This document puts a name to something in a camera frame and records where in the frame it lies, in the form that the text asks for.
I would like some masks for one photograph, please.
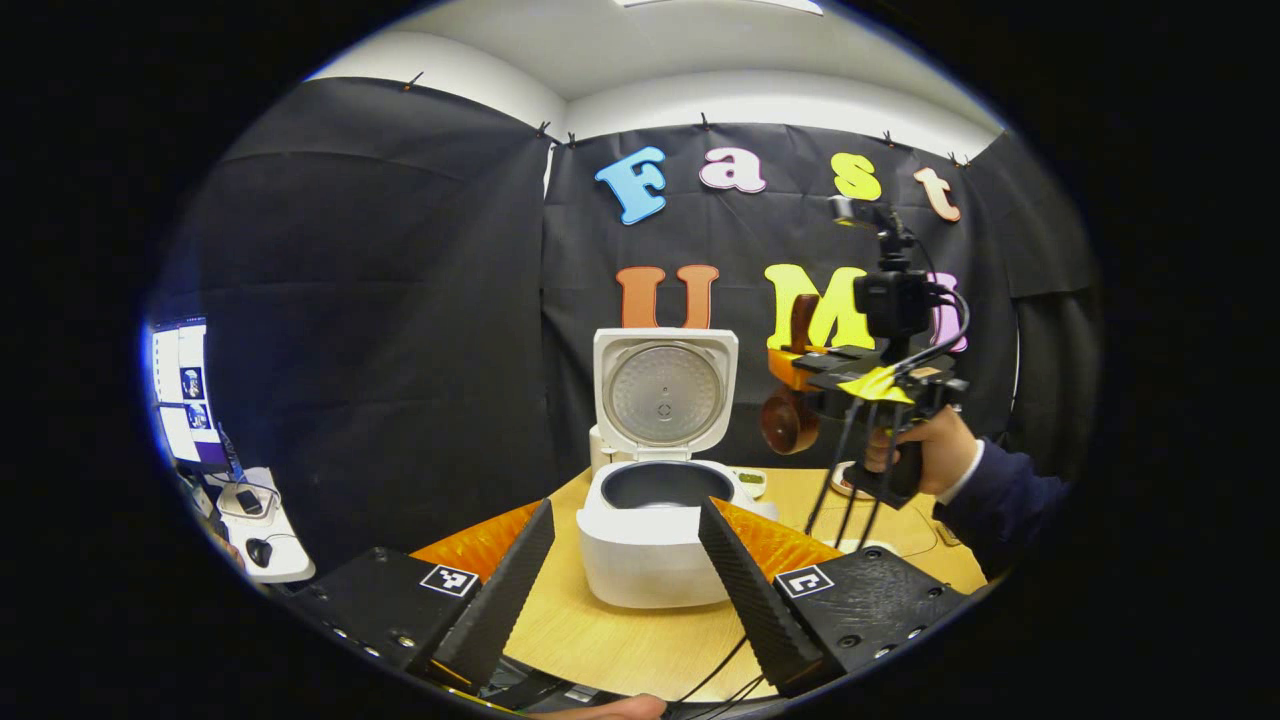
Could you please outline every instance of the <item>cable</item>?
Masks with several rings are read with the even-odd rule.
[[[884,470],[881,474],[881,480],[884,482],[884,483],[887,483],[890,475],[893,474],[893,454],[897,452],[897,429],[900,427],[902,427],[902,406],[901,405],[895,405],[893,406],[893,429],[888,434],[888,455],[884,459]],[[863,537],[858,539],[858,547],[854,548],[855,553],[856,552],[861,552],[863,546],[867,544],[867,538],[870,537],[870,534],[872,534],[872,525],[876,524],[876,512],[879,511],[879,502],[881,502],[879,497],[877,497],[876,502],[872,503],[872,514],[867,516],[867,524],[863,525]]]
[[[959,306],[959,310],[961,311],[960,313],[960,316],[961,316],[961,319],[960,319],[960,329],[956,332],[956,334],[954,334],[954,336],[948,337],[947,340],[945,340],[945,341],[934,345],[933,347],[929,347],[927,350],[922,350],[920,352],[916,352],[915,355],[913,355],[913,356],[910,356],[910,357],[908,357],[905,360],[899,360],[897,363],[893,364],[893,370],[895,372],[897,372],[897,373],[910,372],[916,365],[919,365],[922,363],[927,363],[927,361],[937,357],[938,355],[942,355],[947,350],[951,350],[951,347],[954,347],[955,343],[960,342],[960,338],[963,338],[964,334],[966,332],[969,332],[969,304],[965,302],[964,297],[961,297],[959,292],[956,292],[954,290],[947,290],[947,288],[943,288],[943,290],[945,290],[945,292],[947,295],[950,295],[951,297],[954,297],[956,300],[956,302],[959,302],[959,305],[960,305]]]
[[[915,240],[915,246],[924,254],[924,261],[929,265],[929,272],[933,273],[933,282],[938,282],[938,270],[933,266],[933,259],[929,258],[929,251],[924,249],[924,243],[920,242],[919,238]]]
[[[870,433],[876,432],[876,413],[878,407],[879,406],[873,402],[872,409],[867,416],[867,428],[869,429],[869,433],[867,436],[867,445],[870,445]],[[850,483],[849,503],[845,505],[845,518],[840,521],[840,532],[836,533],[836,542],[831,546],[836,550],[840,550],[840,541],[844,539],[845,537],[845,528],[849,525],[849,516],[854,511],[855,497],[858,497],[858,488],[852,487],[852,483]]]
[[[854,427],[854,415],[863,406],[863,398],[855,397],[852,405],[849,406],[849,413],[845,414],[845,429],[840,433],[840,443],[836,446],[836,457],[831,461],[831,468],[827,469],[827,475],[822,479],[822,488],[818,491],[818,498],[813,501],[813,510],[809,511],[809,520],[805,521],[804,534],[813,533],[813,524],[818,520],[818,511],[822,509],[822,498],[827,497],[827,486],[831,484],[832,478],[836,477],[836,468],[840,465],[841,459],[845,456],[845,446],[849,443],[849,430]]]
[[[698,717],[701,717],[703,715],[707,715],[708,712],[716,712],[717,710],[719,712],[716,712],[716,715],[719,715],[722,712],[727,712],[727,711],[732,710],[732,707],[735,705],[737,705],[744,698],[746,698],[746,696],[751,694],[751,692],[755,691],[755,688],[759,687],[763,680],[764,680],[764,675],[763,674],[758,675],[758,676],[753,678],[749,683],[746,683],[745,685],[742,685],[741,688],[739,688],[733,694],[731,694],[727,698],[722,700],[721,702],[718,702],[718,703],[708,707],[707,710],[704,710],[704,711],[701,711],[701,712],[699,712],[696,715],[690,715],[689,717],[681,717],[680,720],[695,720]],[[707,720],[712,720],[712,717],[716,717],[716,715],[712,715]]]
[[[749,694],[754,693],[754,692],[755,692],[755,688],[760,687],[760,683],[763,683],[763,682],[764,682],[764,675],[760,675],[759,678],[756,678],[756,679],[755,679],[755,680],[754,680],[754,682],[753,682],[753,683],[750,684],[750,687],[745,688],[745,692],[742,692],[742,697],[740,697],[740,698],[735,700],[733,702],[728,703],[728,707],[726,707],[724,710],[721,710],[721,711],[719,711],[719,712],[717,712],[716,715],[712,715],[712,716],[710,716],[710,717],[708,717],[707,720],[716,720],[716,719],[717,719],[717,717],[719,717],[721,715],[724,715],[724,714],[726,714],[726,712],[728,712],[730,710],[733,710],[733,707],[736,707],[736,706],[737,706],[737,703],[740,703],[740,702],[742,702],[744,700],[746,700],[746,696],[749,696]]]
[[[678,708],[682,702],[685,702],[686,700],[689,700],[694,693],[696,693],[698,691],[703,689],[703,685],[705,685],[707,683],[712,682],[712,678],[714,678],[717,673],[719,673],[721,670],[723,670],[724,666],[728,665],[730,660],[733,660],[733,656],[737,655],[737,651],[742,650],[744,644],[746,644],[746,635],[745,634],[742,635],[742,639],[737,641],[737,644],[733,646],[733,650],[728,651],[728,655],[724,656],[724,660],[721,660],[721,664],[717,665],[714,670],[712,670],[710,675],[707,675],[705,678],[703,678],[703,682],[698,683],[698,685],[695,685],[694,689],[691,689],[687,693],[685,693],[684,697],[681,697],[680,700],[672,702],[671,707],[668,708],[668,716],[669,717],[675,717],[676,716],[676,708]]]

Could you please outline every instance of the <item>dark jacket sleeve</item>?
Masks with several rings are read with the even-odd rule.
[[[982,460],[951,502],[933,506],[940,520],[964,542],[987,579],[1004,573],[1032,546],[1057,512],[1070,486],[1039,477],[1029,456],[1010,454],[983,439]]]

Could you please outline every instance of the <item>foam letter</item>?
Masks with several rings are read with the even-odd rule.
[[[809,342],[815,346],[827,345],[832,328],[837,328],[831,346],[856,345],[874,348],[876,340],[867,333],[867,315],[854,307],[854,278],[865,275],[860,268],[838,268],[827,283],[827,293],[819,295],[813,281],[799,265],[769,265],[764,277],[773,283],[773,296],[777,300],[773,334],[765,343],[774,348],[791,343],[791,305],[799,295],[818,295],[818,309],[809,323]]]
[[[667,273],[659,268],[623,268],[614,275],[622,286],[622,327],[658,327],[658,283]],[[712,282],[719,270],[710,265],[685,265],[676,270],[685,281],[685,325],[707,329],[712,327]]]
[[[936,282],[947,290],[956,288],[956,277],[950,273],[929,273],[929,281]],[[956,309],[950,305],[940,305],[933,309],[933,337],[929,340],[931,343],[937,343],[940,340],[947,340],[954,337],[960,332],[960,315]],[[961,337],[956,342],[955,347],[950,352],[960,352],[965,347],[969,347],[969,340]]]
[[[940,178],[933,168],[920,169],[911,177],[924,186],[924,193],[929,196],[929,205],[933,205],[933,211],[940,218],[952,223],[960,219],[960,209],[947,200],[946,191],[951,190],[951,183]]]
[[[716,147],[707,151],[708,165],[698,173],[709,187],[728,190],[736,187],[742,192],[760,192],[764,179],[760,178],[760,159],[750,150],[741,147]]]
[[[607,182],[622,204],[622,224],[634,225],[667,205],[664,197],[649,195],[645,190],[645,187],[654,190],[667,187],[667,178],[658,165],[653,164],[666,159],[662,150],[650,145],[595,173],[595,179]],[[639,173],[634,169],[636,165],[640,165]]]
[[[861,155],[836,152],[831,156],[831,169],[836,170],[836,190],[854,200],[878,200],[879,181],[872,173],[876,167]]]

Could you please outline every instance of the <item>ceiling light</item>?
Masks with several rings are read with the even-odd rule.
[[[631,8],[634,5],[649,5],[652,3],[666,3],[668,0],[613,0],[623,8]],[[742,3],[760,3],[763,5],[777,5],[780,8],[791,8],[792,10],[801,10],[805,13],[813,13],[814,15],[822,14],[822,8],[817,3],[809,3],[808,0],[741,0]]]

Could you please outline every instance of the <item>phone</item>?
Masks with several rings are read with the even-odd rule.
[[[262,512],[262,503],[257,501],[257,496],[251,489],[239,491],[236,493],[236,500],[239,501],[241,509],[248,515]]]

